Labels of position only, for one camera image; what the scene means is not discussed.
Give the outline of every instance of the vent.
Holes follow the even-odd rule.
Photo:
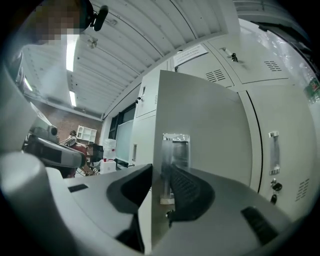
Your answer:
[[[282,71],[281,68],[275,61],[265,61],[264,62],[271,71]]]
[[[308,190],[308,185],[309,185],[308,178],[299,184],[298,193],[296,194],[296,198],[295,198],[296,202],[306,196],[306,193]]]
[[[226,79],[225,75],[222,73],[221,69],[206,73],[205,76],[210,82],[213,82],[213,83],[216,81]]]

